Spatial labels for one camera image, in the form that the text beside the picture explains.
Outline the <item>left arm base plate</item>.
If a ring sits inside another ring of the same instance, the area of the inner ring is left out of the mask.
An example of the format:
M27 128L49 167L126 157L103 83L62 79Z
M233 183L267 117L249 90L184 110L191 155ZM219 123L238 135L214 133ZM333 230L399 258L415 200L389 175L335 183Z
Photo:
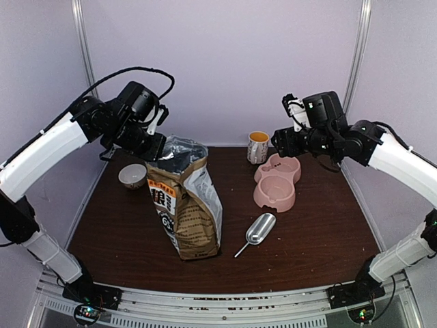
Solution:
M62 297L104 310L117 310L122 298L122 290L98 284L86 287L68 284L64 287Z

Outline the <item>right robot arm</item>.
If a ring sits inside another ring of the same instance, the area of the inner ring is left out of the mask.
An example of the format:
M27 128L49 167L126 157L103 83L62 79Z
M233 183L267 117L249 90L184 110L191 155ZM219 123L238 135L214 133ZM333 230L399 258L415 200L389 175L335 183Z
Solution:
M417 155L386 124L360 120L356 124L336 125L330 121L321 127L276 130L272 144L281 157L308 152L313 157L329 156L335 163L349 157L365 167L384 172L436 205L436 167ZM436 210L392 248L383 251L362 266L350 286L355 301L365 301L381 283L423 259L436 255Z

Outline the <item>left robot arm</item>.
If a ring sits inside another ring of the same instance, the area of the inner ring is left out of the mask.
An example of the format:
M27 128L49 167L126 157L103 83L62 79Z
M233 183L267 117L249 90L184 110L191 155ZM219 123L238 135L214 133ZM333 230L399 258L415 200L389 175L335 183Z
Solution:
M37 223L25 194L58 162L95 140L106 150L117 146L144 161L157 160L166 138L156 129L168 115L160 97L134 81L106 102L84 94L58 122L1 165L1 231L72 284L72 293L83 303L98 298L97 286L87 280L83 265Z

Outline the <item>brown pet food bag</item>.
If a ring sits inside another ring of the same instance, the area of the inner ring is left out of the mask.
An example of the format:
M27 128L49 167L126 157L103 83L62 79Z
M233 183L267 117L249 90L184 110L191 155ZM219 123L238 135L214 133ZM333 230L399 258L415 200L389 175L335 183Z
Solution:
M182 260L218 255L223 206L208 171L208 148L172 135L162 156L147 167L158 218Z

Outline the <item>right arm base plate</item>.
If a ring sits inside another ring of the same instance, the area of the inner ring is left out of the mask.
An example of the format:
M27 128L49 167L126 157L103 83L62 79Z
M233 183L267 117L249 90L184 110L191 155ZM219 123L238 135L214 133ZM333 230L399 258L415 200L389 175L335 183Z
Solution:
M332 309L370 302L372 299L383 297L386 294L382 286L369 287L356 282L335 284L327 288L326 292Z

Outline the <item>pink double pet bowl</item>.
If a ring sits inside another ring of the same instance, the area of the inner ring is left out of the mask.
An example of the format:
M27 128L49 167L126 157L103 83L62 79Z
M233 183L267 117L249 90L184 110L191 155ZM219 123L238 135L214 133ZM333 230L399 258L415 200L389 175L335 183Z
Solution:
M295 184L300 177L301 165L296 157L271 155L255 172L254 202L260 208L266 206L278 213L289 211L296 201Z

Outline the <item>metal food scoop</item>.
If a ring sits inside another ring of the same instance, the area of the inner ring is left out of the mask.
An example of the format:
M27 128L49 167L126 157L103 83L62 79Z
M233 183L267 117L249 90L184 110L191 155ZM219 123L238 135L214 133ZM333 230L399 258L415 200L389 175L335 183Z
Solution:
M260 215L246 231L246 243L234 257L237 258L249 245L262 243L274 227L276 220L276 217L271 213Z

